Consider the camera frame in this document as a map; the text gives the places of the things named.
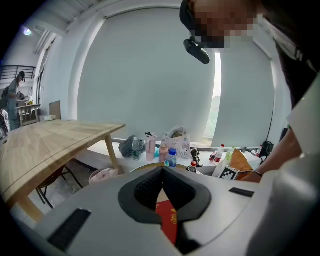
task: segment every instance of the red envelope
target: red envelope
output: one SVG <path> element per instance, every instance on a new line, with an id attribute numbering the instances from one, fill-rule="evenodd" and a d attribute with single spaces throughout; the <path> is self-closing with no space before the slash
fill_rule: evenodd
<path id="1" fill-rule="evenodd" d="M 162 231 L 166 237 L 175 244 L 177 239 L 178 231 L 178 221 L 177 221 L 177 212 L 172 206 L 169 200 L 158 202 L 156 204 L 155 212 L 159 214 L 162 218 Z"/>

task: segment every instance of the small figurine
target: small figurine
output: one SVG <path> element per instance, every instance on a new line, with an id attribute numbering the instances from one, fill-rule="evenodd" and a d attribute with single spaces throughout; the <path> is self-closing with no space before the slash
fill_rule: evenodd
<path id="1" fill-rule="evenodd" d="M 190 153 L 192 155 L 193 160 L 196 162 L 197 168 L 204 166 L 204 165 L 200 165 L 200 158 L 199 158 L 200 152 L 198 151 L 198 149 L 194 148 L 190 151 Z"/>
<path id="2" fill-rule="evenodd" d="M 213 160 L 215 159 L 215 157 L 216 157 L 216 153 L 213 152 L 213 153 L 210 155 L 209 160 L 210 160 L 210 161 L 213 161 Z"/>

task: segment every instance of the bottle cap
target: bottle cap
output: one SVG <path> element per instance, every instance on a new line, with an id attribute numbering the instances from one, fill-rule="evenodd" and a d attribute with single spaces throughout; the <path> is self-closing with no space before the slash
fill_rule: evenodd
<path id="1" fill-rule="evenodd" d="M 172 156 L 175 156 L 177 154 L 177 150 L 174 149 L 174 148 L 170 148 L 169 149 L 169 154 L 172 155 Z"/>

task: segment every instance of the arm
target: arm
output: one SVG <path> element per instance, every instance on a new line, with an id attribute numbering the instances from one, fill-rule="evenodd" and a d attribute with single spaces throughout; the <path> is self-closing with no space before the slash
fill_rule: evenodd
<path id="1" fill-rule="evenodd" d="M 17 88 L 17 81 L 13 80 L 9 86 L 8 98 L 14 99 L 17 97 L 17 94 L 15 93 L 16 88 Z"/>
<path id="2" fill-rule="evenodd" d="M 299 142 L 290 129 L 280 143 L 275 147 L 271 155 L 259 166 L 256 170 L 262 175 L 268 171 L 278 170 L 286 161 L 297 158 L 301 155 L 302 151 Z M 251 174 L 242 179 L 244 182 L 259 183 L 261 177 L 256 174 Z"/>

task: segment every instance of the table leg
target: table leg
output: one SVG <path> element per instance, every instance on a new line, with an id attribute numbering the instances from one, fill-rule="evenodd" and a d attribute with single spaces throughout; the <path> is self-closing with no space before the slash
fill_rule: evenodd
<path id="1" fill-rule="evenodd" d="M 29 199 L 29 197 L 21 198 L 18 205 L 36 222 L 40 221 L 44 214 L 35 206 L 35 204 Z"/>
<path id="2" fill-rule="evenodd" d="M 115 169 L 118 169 L 119 170 L 119 174 L 123 174 L 122 173 L 122 170 L 120 169 L 120 166 L 118 164 L 118 161 L 117 161 L 117 158 L 116 158 L 116 154 L 115 154 L 115 151 L 114 151 L 114 147 L 112 146 L 112 140 L 111 140 L 111 136 L 108 135 L 107 137 L 104 138 L 104 141 L 105 141 L 105 144 L 106 144 L 106 147 L 108 149 L 108 152 L 109 152 L 109 155 L 110 155 L 110 158 L 111 158 L 111 162 L 113 164 L 113 167 Z"/>
<path id="3" fill-rule="evenodd" d="M 36 120 L 37 120 L 38 122 L 40 122 L 39 116 L 38 116 L 38 110 L 35 108 L 34 111 L 35 111 L 35 118 L 36 118 Z"/>
<path id="4" fill-rule="evenodd" d="M 24 120 L 24 117 L 23 117 L 23 112 L 22 110 L 19 110 L 19 115 L 20 115 L 20 127 L 23 127 L 23 120 Z"/>

